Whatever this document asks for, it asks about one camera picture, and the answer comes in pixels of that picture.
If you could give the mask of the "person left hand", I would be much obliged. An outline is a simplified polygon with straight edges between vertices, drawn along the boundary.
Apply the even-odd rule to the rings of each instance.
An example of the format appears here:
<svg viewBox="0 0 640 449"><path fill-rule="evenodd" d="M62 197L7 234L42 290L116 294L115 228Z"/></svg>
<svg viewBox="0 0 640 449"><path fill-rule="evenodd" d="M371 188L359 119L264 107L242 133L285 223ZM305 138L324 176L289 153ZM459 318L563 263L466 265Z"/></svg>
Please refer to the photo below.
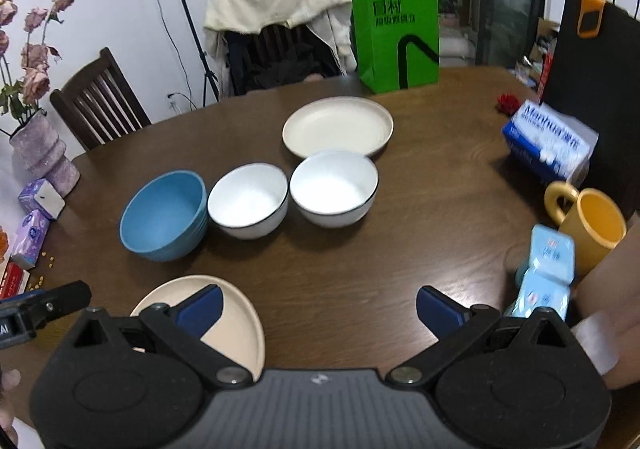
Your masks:
<svg viewBox="0 0 640 449"><path fill-rule="evenodd" d="M1 447L16 448L18 435L13 427L15 420L14 408L11 403L9 392L21 382L21 373L17 369L1 371L1 394L0 394L0 422L1 422Z"/></svg>

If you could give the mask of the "person right hand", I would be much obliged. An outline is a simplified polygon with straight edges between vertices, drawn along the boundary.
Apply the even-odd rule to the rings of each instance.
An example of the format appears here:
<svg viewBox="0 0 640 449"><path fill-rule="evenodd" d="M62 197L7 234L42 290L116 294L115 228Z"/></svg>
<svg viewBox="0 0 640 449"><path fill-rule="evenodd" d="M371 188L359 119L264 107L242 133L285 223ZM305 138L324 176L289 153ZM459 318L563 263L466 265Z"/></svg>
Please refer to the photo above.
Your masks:
<svg viewBox="0 0 640 449"><path fill-rule="evenodd" d="M639 382L639 226L579 283L577 308L585 319L604 311L613 325L620 361L601 375L609 389Z"/></svg>

